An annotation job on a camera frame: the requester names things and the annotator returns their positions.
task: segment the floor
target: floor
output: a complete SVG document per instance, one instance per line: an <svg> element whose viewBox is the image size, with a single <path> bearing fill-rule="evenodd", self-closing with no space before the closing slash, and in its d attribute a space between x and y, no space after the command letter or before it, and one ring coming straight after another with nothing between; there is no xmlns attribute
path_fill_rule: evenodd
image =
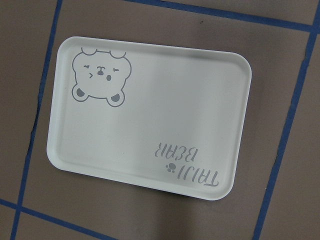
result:
<svg viewBox="0 0 320 240"><path fill-rule="evenodd" d="M317 0L2 1L0 32L1 240L319 239ZM57 50L71 36L244 56L252 82L230 194L207 201L51 165Z"/></svg>

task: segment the cartoon bear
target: cartoon bear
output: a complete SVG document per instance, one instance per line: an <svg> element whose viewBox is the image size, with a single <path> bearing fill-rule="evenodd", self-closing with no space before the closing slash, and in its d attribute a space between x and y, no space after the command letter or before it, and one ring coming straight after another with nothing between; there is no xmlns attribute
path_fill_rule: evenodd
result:
<svg viewBox="0 0 320 240"><path fill-rule="evenodd" d="M125 101L124 87L131 74L131 63L125 57L113 56L111 51L95 50L87 54L81 48L72 61L75 85L72 96L78 102L92 97L106 99L112 107Z"/></svg>

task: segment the paw print icon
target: paw print icon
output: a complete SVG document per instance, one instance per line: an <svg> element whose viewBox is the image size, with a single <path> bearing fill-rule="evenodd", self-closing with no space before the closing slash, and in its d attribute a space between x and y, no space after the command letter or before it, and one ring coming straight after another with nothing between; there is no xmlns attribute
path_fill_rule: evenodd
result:
<svg viewBox="0 0 320 240"><path fill-rule="evenodd" d="M170 173L175 173L175 169L177 168L174 163L170 163L169 165L165 166L167 171Z"/></svg>

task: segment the blue tape line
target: blue tape line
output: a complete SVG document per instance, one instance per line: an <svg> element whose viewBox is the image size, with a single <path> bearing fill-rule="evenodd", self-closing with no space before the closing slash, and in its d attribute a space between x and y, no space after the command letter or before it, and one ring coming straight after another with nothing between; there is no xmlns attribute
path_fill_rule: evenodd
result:
<svg viewBox="0 0 320 240"><path fill-rule="evenodd" d="M0 198L0 205L6 206L6 207L9 207L9 208L12 208L12 209L16 209L17 208L17 204L9 202L9 201L6 201L6 200L1 199L1 198Z"/></svg>
<svg viewBox="0 0 320 240"><path fill-rule="evenodd" d="M279 19L263 17L263 16L255 16L255 15L239 13L239 12L213 9L213 8L208 8L203 6L186 5L182 3L161 1L161 0L125 0L125 1L163 7L163 8L169 8L169 9L175 9L175 10L182 10L182 11L197 13L197 14L205 14L210 16L240 20L240 21L257 23L257 24L264 24L269 26L276 26L276 27L281 27L286 29L300 30L304 32L310 32L312 30L312 26L308 24L279 20Z"/></svg>
<svg viewBox="0 0 320 240"><path fill-rule="evenodd" d="M34 146L37 125L38 125L39 112L40 112L40 108L41 108L42 98L44 95L44 90L45 90L45 85L46 85L46 80L47 80L47 75L48 75L48 70L49 70L49 64L50 64L50 58L51 58L52 48L53 48L54 41L55 41L57 23L58 23L58 18L59 18L61 6L62 6L62 0L57 0L55 12L54 12L54 17L53 17L53 23L51 26L51 32L50 32L49 41L48 41L48 46L47 46L47 50L46 50L46 54L45 54L45 61L44 61L40 86L39 86L36 115L35 115L35 120L33 123L33 128L32 128L31 134L30 134L30 142L29 142L28 151L25 156L20 191L19 191L18 202L17 202L16 211L15 211L15 215L14 215L10 240L16 239L16 234L17 234L17 229L18 229L18 224L19 224L19 219L20 219L20 213L21 213L21 209L22 209L22 203L24 200L24 195L25 195L25 190L26 190L26 184L27 184L27 178L28 178L28 172L29 172L29 166L30 166L30 159L31 159L32 149Z"/></svg>
<svg viewBox="0 0 320 240"><path fill-rule="evenodd" d="M301 96L302 88L306 79L306 74L308 70L308 66L310 63L310 59L312 56L312 52L314 50L314 46L316 43L317 35L318 35L318 27L320 25L320 2L318 3L318 7L316 9L316 14L313 20L313 25L312 25L312 31L309 35L308 42L306 45L306 50L305 50L305 58L301 64L297 82L293 91L293 96L291 98L291 104L287 113L287 117L285 120L285 124L282 130L282 135L280 138L279 146L278 146L278 151L277 151L277 156L274 162L274 165L272 167L269 181L266 187L266 191L264 193L262 205L260 208L260 212L258 215L258 219L255 225L254 233L253 233L253 240L258 240L260 238L264 222L266 219L266 215L268 212L268 208L270 205L271 197L276 185L279 169L281 166L281 162L285 153L285 149L287 146L287 142L289 139L289 134L291 131L291 127L295 118L297 106L299 103L299 99Z"/></svg>
<svg viewBox="0 0 320 240"><path fill-rule="evenodd" d="M92 230L87 229L87 228L84 228L84 227L82 227L82 226L75 225L75 224L70 223L70 222L67 222L67 221L63 221L63 220L61 220L61 219L58 219L58 218L55 218L55 217L46 215L46 214L41 213L41 212L38 212L38 211L34 211L34 210L29 209L29 208L26 208L26 207L22 207L22 208L21 208L21 211L22 211L23 213L29 214L29 215L31 215L31 216L34 216L34 217L40 218L40 219L42 219L42 220L45 220L45 221L48 221L48 222L51 222L51 223L60 225L60 226L62 226L62 227L68 228L68 229L75 230L75 231L77 231L77 232L80 232L80 233L83 233L83 234L92 236L92 237L97 238L97 239L101 239L101 240L115 240L115 238L113 238L113 237L104 235L104 234L99 233L99 232L96 232L96 231L92 231Z"/></svg>

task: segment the white tray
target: white tray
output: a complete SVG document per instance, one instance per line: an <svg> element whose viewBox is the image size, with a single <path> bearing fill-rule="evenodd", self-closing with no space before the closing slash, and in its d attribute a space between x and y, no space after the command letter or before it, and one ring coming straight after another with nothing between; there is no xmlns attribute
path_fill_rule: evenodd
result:
<svg viewBox="0 0 320 240"><path fill-rule="evenodd" d="M48 158L61 170L221 199L234 182L250 82L236 53L68 38Z"/></svg>

